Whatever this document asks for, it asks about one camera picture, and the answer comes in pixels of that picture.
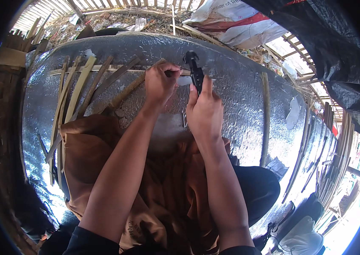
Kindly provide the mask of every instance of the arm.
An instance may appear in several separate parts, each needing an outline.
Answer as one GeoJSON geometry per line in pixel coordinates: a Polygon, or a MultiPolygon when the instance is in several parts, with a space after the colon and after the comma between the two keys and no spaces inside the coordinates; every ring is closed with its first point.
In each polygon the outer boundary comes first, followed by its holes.
{"type": "Polygon", "coordinates": [[[150,137],[157,117],[173,94],[180,67],[165,63],[146,72],[146,102],[102,168],[80,227],[119,243],[139,191],[150,137]],[[168,78],[164,71],[171,70],[168,78]]]}
{"type": "Polygon", "coordinates": [[[213,92],[213,81],[206,75],[203,89],[190,84],[187,122],[204,159],[208,204],[220,236],[220,251],[235,246],[254,246],[249,234],[244,196],[221,138],[224,106],[213,92]]]}

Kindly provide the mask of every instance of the hand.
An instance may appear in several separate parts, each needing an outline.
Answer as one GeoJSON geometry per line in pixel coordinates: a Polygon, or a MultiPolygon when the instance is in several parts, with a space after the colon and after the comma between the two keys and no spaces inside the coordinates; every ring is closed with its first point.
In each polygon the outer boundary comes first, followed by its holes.
{"type": "Polygon", "coordinates": [[[212,143],[221,139],[224,105],[213,92],[213,80],[207,75],[203,79],[200,96],[190,84],[189,103],[186,108],[187,123],[196,142],[212,143]]]}
{"type": "Polygon", "coordinates": [[[171,97],[177,79],[183,71],[178,65],[172,63],[159,64],[146,71],[146,105],[163,107],[171,97]],[[167,77],[165,71],[171,71],[170,77],[167,77]]]}

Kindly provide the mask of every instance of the reflective insulation sheet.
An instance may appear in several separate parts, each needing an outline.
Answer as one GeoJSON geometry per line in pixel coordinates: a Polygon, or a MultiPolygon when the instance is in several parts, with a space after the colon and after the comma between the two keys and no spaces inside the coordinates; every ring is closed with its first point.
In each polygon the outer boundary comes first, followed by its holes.
{"type": "MultiPolygon", "coordinates": [[[[178,64],[185,69],[183,55],[193,50],[200,60],[198,65],[203,68],[204,74],[213,79],[214,91],[222,98],[224,103],[223,136],[231,140],[231,152],[237,156],[241,166],[258,166],[262,149],[263,137],[263,92],[262,72],[267,72],[271,96],[271,126],[269,135],[269,150],[266,163],[274,158],[278,159],[289,168],[281,180],[281,195],[285,191],[290,174],[295,166],[305,126],[306,105],[302,97],[291,85],[273,71],[255,63],[249,58],[239,55],[226,48],[211,43],[193,39],[179,38],[170,35],[148,34],[141,32],[125,32],[112,36],[100,36],[85,38],[68,42],[51,49],[35,60],[37,70],[31,76],[24,100],[23,109],[23,152],[26,164],[27,176],[30,183],[35,186],[38,196],[42,201],[48,202],[55,217],[62,223],[67,220],[67,208],[64,203],[64,195],[58,188],[50,185],[49,165],[45,163],[45,157],[37,139],[37,133],[43,138],[47,150],[50,149],[50,135],[57,107],[58,86],[60,75],[50,75],[50,71],[60,69],[65,56],[70,56],[71,61],[76,56],[84,56],[90,49],[96,55],[95,64],[103,64],[108,56],[113,56],[112,64],[125,64],[135,55],[144,55],[142,65],[152,65],[160,58],[178,64]],[[296,97],[298,107],[297,120],[286,126],[286,117],[291,110],[291,101],[296,97]]],[[[88,92],[92,80],[97,72],[91,72],[82,89],[77,108],[82,104],[84,96],[88,92]]],[[[75,73],[72,81],[72,90],[80,73],[75,73]]],[[[111,72],[103,75],[101,82],[111,72]]],[[[117,94],[130,84],[139,72],[126,72],[114,82],[101,95],[89,105],[85,115],[98,112],[103,109],[117,94]]],[[[72,92],[67,95],[67,104],[72,92]]],[[[179,137],[187,133],[183,125],[183,113],[188,102],[189,87],[180,86],[167,102],[165,113],[159,117],[153,132],[152,141],[166,140],[179,137]]],[[[127,127],[136,116],[145,101],[145,90],[141,84],[115,111],[120,119],[122,128],[127,127]]],[[[318,128],[312,132],[322,132],[323,123],[317,117],[311,118],[317,122],[318,128]]],[[[321,135],[315,134],[314,143],[317,144],[321,135]]],[[[316,152],[312,147],[309,159],[314,158],[316,152]]],[[[281,207],[278,200],[275,207],[281,207]]],[[[266,232],[266,223],[258,222],[252,226],[253,237],[255,233],[266,232]]]]}

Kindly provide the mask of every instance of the plastic sack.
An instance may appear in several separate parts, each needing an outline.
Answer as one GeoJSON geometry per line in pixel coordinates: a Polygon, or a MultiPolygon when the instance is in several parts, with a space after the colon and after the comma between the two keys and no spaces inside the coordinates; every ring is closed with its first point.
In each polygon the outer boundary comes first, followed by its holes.
{"type": "Polygon", "coordinates": [[[280,241],[286,255],[316,255],[323,246],[324,237],[313,229],[310,216],[303,219],[280,241]]]}
{"type": "Polygon", "coordinates": [[[240,21],[257,13],[257,10],[240,0],[207,0],[191,15],[191,18],[183,21],[183,24],[240,21]]]}
{"type": "Polygon", "coordinates": [[[278,23],[240,0],[207,0],[183,24],[237,48],[255,48],[287,32],[278,23]]]}

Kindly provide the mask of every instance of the brown cloth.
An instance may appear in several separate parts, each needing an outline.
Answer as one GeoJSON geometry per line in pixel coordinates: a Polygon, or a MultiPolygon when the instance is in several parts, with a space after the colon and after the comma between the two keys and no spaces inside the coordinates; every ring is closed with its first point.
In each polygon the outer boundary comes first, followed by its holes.
{"type": "MultiPolygon", "coordinates": [[[[60,133],[71,197],[67,207],[81,219],[92,187],[123,131],[117,118],[91,115],[62,125],[60,133]]],[[[229,153],[229,141],[224,139],[224,144],[229,153]]],[[[194,139],[179,142],[169,156],[147,156],[119,245],[124,251],[153,240],[168,251],[184,254],[219,251],[204,161],[194,139]]]]}

